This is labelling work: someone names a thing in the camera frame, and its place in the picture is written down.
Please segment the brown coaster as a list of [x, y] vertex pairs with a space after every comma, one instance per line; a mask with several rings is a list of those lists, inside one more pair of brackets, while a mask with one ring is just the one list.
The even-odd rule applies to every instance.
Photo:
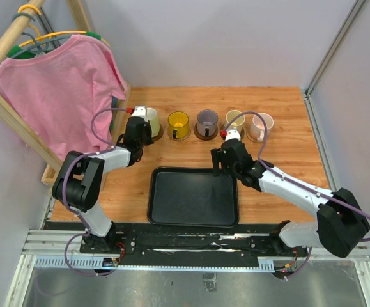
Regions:
[[154, 142], [158, 141], [159, 139], [162, 138], [163, 134], [164, 134], [164, 128], [163, 128], [162, 124], [160, 123], [159, 124], [159, 132], [156, 136], [152, 137], [152, 140]]
[[194, 134], [202, 141], [213, 140], [218, 133], [219, 129], [216, 125], [207, 127], [205, 127], [204, 125], [199, 125], [198, 123], [194, 125]]
[[[224, 140], [224, 131], [227, 130], [227, 129], [224, 129], [224, 127], [222, 127], [220, 129], [220, 136], [221, 138]], [[245, 132], [244, 132], [244, 129], [241, 130], [241, 132], [239, 132], [241, 134], [241, 140], [243, 139], [244, 135], [245, 135]]]

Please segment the cream mug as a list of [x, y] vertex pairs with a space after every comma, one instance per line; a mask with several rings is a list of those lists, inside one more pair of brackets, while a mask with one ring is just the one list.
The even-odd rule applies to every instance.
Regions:
[[230, 122], [231, 125], [229, 128], [236, 129], [239, 133], [241, 133], [245, 123], [245, 116], [242, 115], [242, 112], [239, 110], [230, 110], [226, 113], [224, 126], [227, 127]]

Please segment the purple mug black handle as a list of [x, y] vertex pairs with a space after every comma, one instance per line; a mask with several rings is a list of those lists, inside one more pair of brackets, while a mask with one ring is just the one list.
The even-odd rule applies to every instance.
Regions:
[[211, 109], [205, 109], [197, 115], [197, 131], [203, 137], [210, 137], [217, 132], [217, 123], [219, 117]]

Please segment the pink mug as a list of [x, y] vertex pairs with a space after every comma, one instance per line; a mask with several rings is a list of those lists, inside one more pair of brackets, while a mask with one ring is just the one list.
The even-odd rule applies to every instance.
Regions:
[[253, 135], [258, 135], [260, 130], [265, 131], [265, 127], [267, 127], [267, 134], [269, 134], [274, 126], [274, 119], [267, 113], [260, 113], [259, 115], [264, 121], [262, 121], [259, 116], [254, 115], [249, 127], [249, 132]]

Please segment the woven rattan coaster back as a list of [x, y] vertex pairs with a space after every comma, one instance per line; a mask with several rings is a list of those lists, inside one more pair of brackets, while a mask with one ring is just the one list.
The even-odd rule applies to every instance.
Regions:
[[188, 127], [168, 127], [168, 137], [173, 141], [184, 141], [190, 136], [190, 129]]

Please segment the white mug yellow handle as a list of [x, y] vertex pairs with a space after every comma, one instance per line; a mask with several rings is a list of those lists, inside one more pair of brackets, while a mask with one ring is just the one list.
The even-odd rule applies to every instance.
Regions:
[[158, 119], [157, 110], [151, 107], [146, 108], [146, 117], [151, 127], [151, 137], [155, 138], [158, 136], [160, 131], [160, 123]]

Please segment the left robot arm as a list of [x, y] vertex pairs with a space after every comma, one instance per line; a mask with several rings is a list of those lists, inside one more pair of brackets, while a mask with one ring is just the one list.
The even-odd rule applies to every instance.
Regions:
[[52, 186], [52, 197], [59, 200], [84, 224], [87, 236], [103, 253], [116, 248], [115, 224], [105, 215], [99, 203], [104, 174], [134, 165], [141, 160], [145, 146], [153, 143], [147, 120], [131, 116], [125, 133], [116, 145], [102, 152], [71, 151]]

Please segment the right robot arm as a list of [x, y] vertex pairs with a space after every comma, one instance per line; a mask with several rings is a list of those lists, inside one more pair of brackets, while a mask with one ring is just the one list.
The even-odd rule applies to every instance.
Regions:
[[352, 192], [331, 191], [298, 180], [273, 164], [254, 160], [245, 145], [225, 141], [211, 150], [214, 175], [231, 175], [245, 187], [278, 196], [306, 211], [313, 222], [281, 222], [270, 239], [271, 251], [283, 256], [297, 246], [324, 248], [339, 258], [347, 257], [370, 231], [367, 217]]

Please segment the black serving tray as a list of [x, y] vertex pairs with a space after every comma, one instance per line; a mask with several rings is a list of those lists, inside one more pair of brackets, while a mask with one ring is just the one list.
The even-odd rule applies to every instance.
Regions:
[[238, 184], [209, 168], [153, 170], [148, 221], [157, 225], [232, 228], [239, 222]]

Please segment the pink t-shirt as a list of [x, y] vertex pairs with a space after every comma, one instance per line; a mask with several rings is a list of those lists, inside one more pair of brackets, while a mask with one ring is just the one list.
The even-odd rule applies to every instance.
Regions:
[[0, 95], [60, 159], [108, 147], [112, 98], [125, 99], [126, 89], [110, 48], [86, 35], [0, 64]]

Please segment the grey hanger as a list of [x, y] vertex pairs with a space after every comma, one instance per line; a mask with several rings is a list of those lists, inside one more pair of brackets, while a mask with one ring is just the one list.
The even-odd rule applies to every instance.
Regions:
[[[18, 17], [27, 17], [29, 20], [35, 21], [35, 17], [32, 16], [30, 13], [27, 13], [26, 9], [33, 10], [36, 13], [36, 17], [39, 19], [40, 22], [42, 22], [42, 27], [44, 29], [50, 29], [50, 27], [48, 27], [49, 24], [47, 22], [47, 19], [43, 15], [43, 10], [30, 4], [25, 4], [21, 6], [18, 9], [17, 13], [13, 16], [12, 21], [15, 21]], [[43, 56], [58, 48], [60, 46], [60, 41], [67, 40], [71, 37], [70, 34], [59, 34], [51, 36], [49, 35], [47, 38], [43, 38], [38, 28], [36, 28], [32, 24], [28, 24], [28, 26], [35, 30], [36, 36], [23, 31], [21, 35], [28, 36], [31, 39], [31, 42], [25, 44], [23, 47], [21, 47], [20, 45], [14, 45], [7, 53], [7, 58], [30, 59], [37, 56]]]

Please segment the yellow green hanger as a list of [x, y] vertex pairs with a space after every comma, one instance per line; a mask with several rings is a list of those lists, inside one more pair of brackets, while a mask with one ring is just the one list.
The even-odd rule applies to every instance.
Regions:
[[104, 38], [102, 38], [99, 34], [90, 31], [91, 27], [81, 1], [67, 1], [67, 4], [73, 18], [75, 19], [76, 25], [81, 28], [82, 31], [57, 31], [48, 33], [46, 35], [39, 35], [36, 38], [29, 33], [23, 32], [22, 34], [31, 37], [31, 40], [21, 43], [20, 45], [13, 46], [7, 53], [6, 57], [13, 59], [29, 59], [41, 56], [52, 51], [52, 49], [49, 49], [50, 43], [57, 43], [60, 40], [67, 40], [72, 35], [91, 36], [110, 47], [109, 43]]

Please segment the wooden clothes rack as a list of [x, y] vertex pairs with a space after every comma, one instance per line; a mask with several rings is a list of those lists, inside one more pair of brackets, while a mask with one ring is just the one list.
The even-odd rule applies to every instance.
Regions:
[[[42, 12], [42, 5], [45, 1], [29, 1], [24, 7], [24, 13], [34, 17], [37, 14], [37, 9]], [[88, 19], [84, 4], [82, 1], [66, 1], [68, 9], [74, 19], [78, 30], [91, 31], [93, 27]], [[8, 29], [0, 38], [0, 63], [5, 59], [10, 48], [15, 45], [15, 42], [26, 29], [31, 19], [28, 16], [18, 16], [10, 23]], [[114, 122], [111, 132], [112, 141], [115, 142], [121, 134], [121, 126], [123, 124], [124, 114], [121, 111], [113, 111], [112, 119]], [[42, 182], [52, 187], [60, 169], [60, 160], [54, 155], [54, 152], [37, 136], [31, 127], [15, 112], [15, 110], [5, 101], [0, 95], [0, 119], [7, 124], [14, 133], [18, 135], [27, 145], [35, 150], [41, 158], [47, 163], [44, 171]]]

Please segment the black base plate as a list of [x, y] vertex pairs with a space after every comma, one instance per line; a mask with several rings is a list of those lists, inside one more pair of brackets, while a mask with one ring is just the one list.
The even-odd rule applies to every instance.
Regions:
[[238, 269], [259, 265], [259, 258], [302, 259], [303, 247], [289, 248], [276, 236], [275, 224], [238, 224], [232, 228], [116, 224], [117, 243], [110, 251], [83, 238], [81, 253], [116, 255], [125, 252], [124, 265], [178, 269]]

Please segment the aluminium corner post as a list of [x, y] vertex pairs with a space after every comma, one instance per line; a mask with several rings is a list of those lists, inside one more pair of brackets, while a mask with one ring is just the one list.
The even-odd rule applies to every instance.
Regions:
[[369, 2], [368, 0], [356, 0], [354, 4], [352, 5], [343, 24], [341, 25], [337, 34], [332, 40], [332, 43], [330, 44], [330, 47], [328, 48], [326, 55], [323, 57], [309, 85], [304, 90], [304, 94], [306, 96], [311, 95], [316, 89], [318, 83], [321, 81], [323, 75], [325, 74], [332, 60], [337, 54], [339, 48], [343, 44], [345, 38], [347, 37], [348, 33], [350, 32], [351, 28], [354, 26], [357, 18], [362, 13], [362, 10], [365, 8], [368, 2]]

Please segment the aluminium rail frame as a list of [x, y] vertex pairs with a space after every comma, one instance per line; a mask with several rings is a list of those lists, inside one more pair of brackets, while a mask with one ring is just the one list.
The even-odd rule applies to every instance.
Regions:
[[121, 223], [111, 248], [79, 223], [30, 230], [6, 306], [370, 306], [370, 251], [286, 247], [272, 224]]

